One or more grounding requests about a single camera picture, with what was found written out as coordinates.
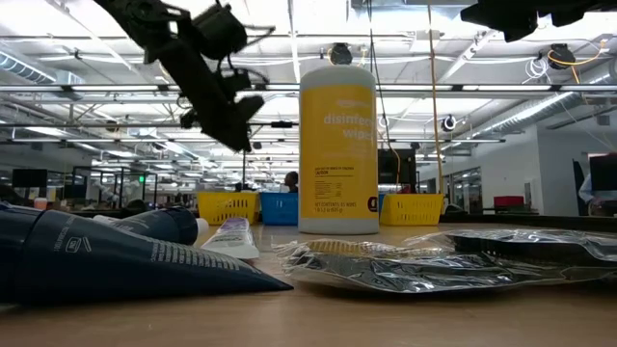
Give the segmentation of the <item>small black monitor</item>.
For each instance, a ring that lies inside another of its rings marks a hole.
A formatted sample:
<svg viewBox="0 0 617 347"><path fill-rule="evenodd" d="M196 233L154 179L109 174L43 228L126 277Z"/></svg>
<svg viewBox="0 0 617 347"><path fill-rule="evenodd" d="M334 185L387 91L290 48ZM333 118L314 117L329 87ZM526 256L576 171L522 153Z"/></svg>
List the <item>small black monitor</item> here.
<svg viewBox="0 0 617 347"><path fill-rule="evenodd" d="M13 169L12 186L14 188L44 188L47 186L48 170Z"/></svg>

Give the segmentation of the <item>large black monitor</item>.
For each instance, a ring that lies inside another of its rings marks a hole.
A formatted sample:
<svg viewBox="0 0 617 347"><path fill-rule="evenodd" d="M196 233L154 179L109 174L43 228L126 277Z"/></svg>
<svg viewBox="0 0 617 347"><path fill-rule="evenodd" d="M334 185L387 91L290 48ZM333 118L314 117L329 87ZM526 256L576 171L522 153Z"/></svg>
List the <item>large black monitor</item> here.
<svg viewBox="0 0 617 347"><path fill-rule="evenodd" d="M378 182L380 184L416 183L416 151L414 149L378 150Z"/></svg>

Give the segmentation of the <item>yellow disinfecting wipes canister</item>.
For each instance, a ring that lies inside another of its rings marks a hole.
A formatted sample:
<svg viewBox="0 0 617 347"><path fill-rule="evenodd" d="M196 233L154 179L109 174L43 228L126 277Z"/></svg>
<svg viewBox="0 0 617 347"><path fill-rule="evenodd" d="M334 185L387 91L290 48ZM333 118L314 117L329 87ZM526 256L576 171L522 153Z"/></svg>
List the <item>yellow disinfecting wipes canister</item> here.
<svg viewBox="0 0 617 347"><path fill-rule="evenodd" d="M302 77L299 102L299 230L378 233L375 77L321 67Z"/></svg>

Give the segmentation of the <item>yellow plastic basket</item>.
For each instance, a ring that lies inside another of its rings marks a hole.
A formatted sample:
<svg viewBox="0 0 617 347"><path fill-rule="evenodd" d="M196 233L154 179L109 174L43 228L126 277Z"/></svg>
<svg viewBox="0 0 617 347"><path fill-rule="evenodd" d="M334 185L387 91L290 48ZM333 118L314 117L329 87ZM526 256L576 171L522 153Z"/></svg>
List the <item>yellow plastic basket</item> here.
<svg viewBox="0 0 617 347"><path fill-rule="evenodd" d="M258 219L259 194L256 192L198 192L200 217L219 226L229 218L245 218L250 224Z"/></svg>
<svg viewBox="0 0 617 347"><path fill-rule="evenodd" d="M387 194L380 224L393 227L436 226L443 210L443 194Z"/></svg>

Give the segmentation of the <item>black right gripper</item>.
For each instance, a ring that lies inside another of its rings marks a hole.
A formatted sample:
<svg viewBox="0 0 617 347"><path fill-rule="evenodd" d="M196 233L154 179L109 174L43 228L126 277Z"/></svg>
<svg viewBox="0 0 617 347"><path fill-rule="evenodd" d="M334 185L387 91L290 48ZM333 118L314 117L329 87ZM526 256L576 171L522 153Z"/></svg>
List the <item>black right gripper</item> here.
<svg viewBox="0 0 617 347"><path fill-rule="evenodd" d="M562 27L581 20L588 12L617 12L617 0L539 0L536 10L510 2L477 2L462 9L460 17L500 31L506 41L514 41L537 29L538 14L549 14L552 25Z"/></svg>

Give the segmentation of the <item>black leaning panel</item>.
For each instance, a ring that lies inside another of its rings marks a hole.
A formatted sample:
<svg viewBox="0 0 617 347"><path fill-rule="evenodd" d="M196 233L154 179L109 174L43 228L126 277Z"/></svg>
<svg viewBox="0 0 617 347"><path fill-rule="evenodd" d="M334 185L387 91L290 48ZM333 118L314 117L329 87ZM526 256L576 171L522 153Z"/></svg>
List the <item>black leaning panel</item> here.
<svg viewBox="0 0 617 347"><path fill-rule="evenodd" d="M582 186L585 175L583 173L582 167L579 162L573 161L573 171L574 171L574 179L575 179L575 193L577 198L577 211L579 216L587 215L587 207L585 201L579 196L579 189Z"/></svg>

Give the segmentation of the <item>white toothpaste tube purple print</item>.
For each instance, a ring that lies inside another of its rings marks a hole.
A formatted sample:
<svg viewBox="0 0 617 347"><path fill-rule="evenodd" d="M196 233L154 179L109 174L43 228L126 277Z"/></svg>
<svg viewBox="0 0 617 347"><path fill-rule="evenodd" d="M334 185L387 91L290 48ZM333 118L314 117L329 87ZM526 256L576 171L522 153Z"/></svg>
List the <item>white toothpaste tube purple print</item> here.
<svg viewBox="0 0 617 347"><path fill-rule="evenodd" d="M201 247L242 260L260 256L249 220L240 217L226 219Z"/></svg>

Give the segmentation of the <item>silver ventilation duct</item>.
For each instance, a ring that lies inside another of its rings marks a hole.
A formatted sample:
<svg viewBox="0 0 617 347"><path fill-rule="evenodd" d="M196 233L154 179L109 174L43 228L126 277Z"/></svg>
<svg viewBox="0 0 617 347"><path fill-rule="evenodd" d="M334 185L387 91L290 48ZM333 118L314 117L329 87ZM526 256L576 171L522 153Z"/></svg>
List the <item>silver ventilation duct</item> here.
<svg viewBox="0 0 617 347"><path fill-rule="evenodd" d="M534 99L523 102L496 117L496 122L491 125L483 125L471 132L466 139L487 138L494 133L507 134L545 120L554 115L564 112L566 109L576 108L583 105L587 93L593 88L600 87L601 92L607 92L607 87L614 87L617 92L617 58L608 63L594 67L582 76L582 89L576 86L574 91L565 90L563 85L559 92L551 93L542 99Z"/></svg>

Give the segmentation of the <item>black frame enclosure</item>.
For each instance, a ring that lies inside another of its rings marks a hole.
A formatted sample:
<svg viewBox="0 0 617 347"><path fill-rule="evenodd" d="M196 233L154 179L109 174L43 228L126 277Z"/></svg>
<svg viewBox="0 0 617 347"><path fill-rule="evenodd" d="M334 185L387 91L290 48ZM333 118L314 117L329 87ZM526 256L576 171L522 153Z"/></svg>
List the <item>black frame enclosure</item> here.
<svg viewBox="0 0 617 347"><path fill-rule="evenodd" d="M64 197L86 203L106 202L123 208L132 200L153 203L158 195L159 175L122 166L76 166L65 180Z"/></svg>

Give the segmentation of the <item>black round brush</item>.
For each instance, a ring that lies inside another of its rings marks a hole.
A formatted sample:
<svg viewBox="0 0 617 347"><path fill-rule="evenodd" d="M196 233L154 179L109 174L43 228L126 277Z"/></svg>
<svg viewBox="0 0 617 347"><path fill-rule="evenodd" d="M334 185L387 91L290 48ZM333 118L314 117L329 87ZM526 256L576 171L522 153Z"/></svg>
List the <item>black round brush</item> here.
<svg viewBox="0 0 617 347"><path fill-rule="evenodd" d="M617 236L531 228L452 229L410 237L418 259L452 269L617 271Z"/></svg>
<svg viewBox="0 0 617 347"><path fill-rule="evenodd" d="M540 265L440 247L395 247L337 239L272 247L293 280L395 294L498 289L574 279L563 265Z"/></svg>

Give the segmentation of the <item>navy blue cream tube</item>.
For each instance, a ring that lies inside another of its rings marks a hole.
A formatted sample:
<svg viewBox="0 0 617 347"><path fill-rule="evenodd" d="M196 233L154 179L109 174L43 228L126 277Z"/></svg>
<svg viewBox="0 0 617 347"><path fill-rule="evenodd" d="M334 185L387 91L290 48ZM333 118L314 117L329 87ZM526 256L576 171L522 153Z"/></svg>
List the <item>navy blue cream tube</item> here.
<svg viewBox="0 0 617 347"><path fill-rule="evenodd" d="M154 239L191 246L199 235L194 214L184 207L143 212L110 222L110 225Z"/></svg>
<svg viewBox="0 0 617 347"><path fill-rule="evenodd" d="M0 203L0 303L64 305L282 291L225 254L55 210Z"/></svg>

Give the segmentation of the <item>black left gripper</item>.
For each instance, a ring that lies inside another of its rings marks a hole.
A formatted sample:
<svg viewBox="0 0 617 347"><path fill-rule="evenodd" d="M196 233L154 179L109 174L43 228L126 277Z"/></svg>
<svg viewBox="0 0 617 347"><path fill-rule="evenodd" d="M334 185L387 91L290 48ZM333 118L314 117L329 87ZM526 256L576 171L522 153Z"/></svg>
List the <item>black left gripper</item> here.
<svg viewBox="0 0 617 347"><path fill-rule="evenodd" d="M251 86L249 75L236 68L224 75L206 62L222 62L244 48L248 43L244 26L223 5L213 5L195 19L185 10L168 7L162 19L164 42L154 56L192 104L180 117L180 126L199 127L202 134L226 140L235 151L249 150L249 121L264 99L253 95L236 100L237 92Z"/></svg>

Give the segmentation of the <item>black monitor pink edge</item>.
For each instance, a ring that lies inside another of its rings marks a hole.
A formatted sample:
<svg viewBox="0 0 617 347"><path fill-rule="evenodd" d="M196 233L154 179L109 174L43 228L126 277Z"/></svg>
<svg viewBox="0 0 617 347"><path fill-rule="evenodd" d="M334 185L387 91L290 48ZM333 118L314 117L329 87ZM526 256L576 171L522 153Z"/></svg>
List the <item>black monitor pink edge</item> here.
<svg viewBox="0 0 617 347"><path fill-rule="evenodd" d="M591 157L589 164L594 192L617 191L617 154Z"/></svg>

